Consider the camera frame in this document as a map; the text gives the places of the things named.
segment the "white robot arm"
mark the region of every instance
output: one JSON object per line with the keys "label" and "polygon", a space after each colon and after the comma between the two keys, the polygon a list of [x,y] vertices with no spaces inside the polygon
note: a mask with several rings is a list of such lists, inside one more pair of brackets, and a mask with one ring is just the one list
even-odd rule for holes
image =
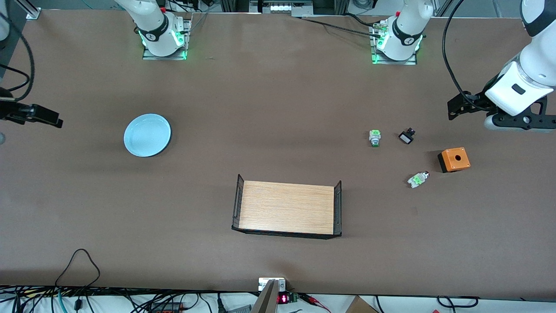
{"label": "white robot arm", "polygon": [[[531,43],[508,61],[476,95],[460,94],[448,102],[448,118],[487,111],[485,127],[493,130],[556,129],[556,116],[546,115],[547,94],[556,87],[556,0],[522,0],[521,16]],[[531,111],[538,103],[540,112]]]}
{"label": "white robot arm", "polygon": [[433,16],[432,0],[404,0],[399,15],[384,23],[386,31],[376,48],[395,61],[409,59],[423,39],[423,30]]}
{"label": "white robot arm", "polygon": [[153,55],[169,56],[185,44],[180,33],[183,18],[162,13],[155,0],[115,1],[131,15],[143,44]]}

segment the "plate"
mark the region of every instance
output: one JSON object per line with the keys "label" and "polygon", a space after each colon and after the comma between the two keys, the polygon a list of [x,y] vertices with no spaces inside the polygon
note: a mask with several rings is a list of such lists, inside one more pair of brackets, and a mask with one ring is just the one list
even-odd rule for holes
{"label": "plate", "polygon": [[123,133],[126,149],[138,157],[151,157],[164,150],[170,142],[170,123],[158,114],[143,114],[127,126]]}

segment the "orange push button box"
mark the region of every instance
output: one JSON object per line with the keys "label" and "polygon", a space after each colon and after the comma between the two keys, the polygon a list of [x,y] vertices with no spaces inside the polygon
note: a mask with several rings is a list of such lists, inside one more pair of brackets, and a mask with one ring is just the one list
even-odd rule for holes
{"label": "orange push button box", "polygon": [[442,151],[438,155],[438,161],[440,161],[442,173],[455,172],[471,167],[471,163],[469,163],[467,153],[463,147]]}

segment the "metal mounting plate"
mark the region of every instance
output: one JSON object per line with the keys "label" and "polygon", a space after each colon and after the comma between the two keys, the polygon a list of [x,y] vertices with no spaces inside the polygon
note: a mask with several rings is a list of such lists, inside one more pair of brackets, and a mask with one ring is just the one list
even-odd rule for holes
{"label": "metal mounting plate", "polygon": [[286,279],[283,278],[283,277],[259,278],[259,291],[262,291],[265,288],[266,283],[269,280],[278,280],[278,283],[279,283],[279,286],[280,286],[279,291],[280,292],[286,291]]}

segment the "wooden board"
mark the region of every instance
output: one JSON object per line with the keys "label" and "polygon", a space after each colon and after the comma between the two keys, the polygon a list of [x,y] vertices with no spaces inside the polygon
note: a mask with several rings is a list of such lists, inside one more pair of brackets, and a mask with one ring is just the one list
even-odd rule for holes
{"label": "wooden board", "polygon": [[334,187],[246,180],[240,228],[334,233]]}

